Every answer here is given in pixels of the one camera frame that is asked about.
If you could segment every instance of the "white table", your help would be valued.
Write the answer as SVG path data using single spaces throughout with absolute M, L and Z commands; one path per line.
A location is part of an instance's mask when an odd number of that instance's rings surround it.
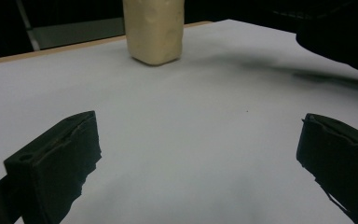
M 159 67 L 125 40 L 0 63 L 0 178 L 5 158 L 88 110 L 103 158 L 62 223 L 352 223 L 296 148 L 307 113 L 358 129 L 358 71 L 294 34 L 221 21 L 185 29 L 182 58 Z

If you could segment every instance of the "white paper surface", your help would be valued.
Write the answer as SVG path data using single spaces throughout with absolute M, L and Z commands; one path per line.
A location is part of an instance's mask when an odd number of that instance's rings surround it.
M 103 157 L 62 223 L 352 223 L 296 148 L 307 113 L 358 129 L 358 71 L 294 34 L 221 21 L 185 29 L 182 58 L 160 67 L 125 41 L 0 63 L 0 178 L 88 110 Z

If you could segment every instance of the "wooden table edge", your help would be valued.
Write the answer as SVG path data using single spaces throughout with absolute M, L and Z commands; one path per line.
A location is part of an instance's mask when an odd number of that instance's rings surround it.
M 199 21 L 199 22 L 189 23 L 189 24 L 185 24 L 185 28 L 204 25 L 204 24 L 208 24 L 208 23 L 212 23 L 212 22 L 211 21 Z M 86 47 L 91 47 L 91 46 L 95 46 L 95 45 L 101 45 L 101 44 L 113 42 L 113 41 L 123 40 L 125 38 L 126 38 L 126 36 L 120 35 L 120 36 L 115 36 L 115 37 L 109 37 L 106 39 L 100 39 L 100 40 L 94 40 L 94 41 L 80 43 L 80 44 L 58 47 L 58 48 L 54 48 L 54 49 L 43 49 L 43 50 L 39 50 L 39 51 L 33 51 L 33 52 L 28 52 L 28 53 L 6 56 L 6 57 L 0 58 L 0 63 L 6 63 L 6 62 L 11 62 L 11 61 L 26 59 L 26 58 L 32 58 L 32 57 L 41 56 L 41 55 L 49 55 L 49 54 L 63 52 L 63 51 L 71 50 L 71 49 L 82 49 L 82 48 L 86 48 Z

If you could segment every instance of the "dark background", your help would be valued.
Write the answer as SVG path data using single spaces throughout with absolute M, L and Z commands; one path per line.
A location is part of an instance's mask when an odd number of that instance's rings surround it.
M 123 17 L 121 0 L 22 0 L 32 27 Z M 246 21 L 295 32 L 298 22 L 275 15 L 255 0 L 185 0 L 185 23 Z M 15 0 L 0 0 L 0 57 L 32 51 Z

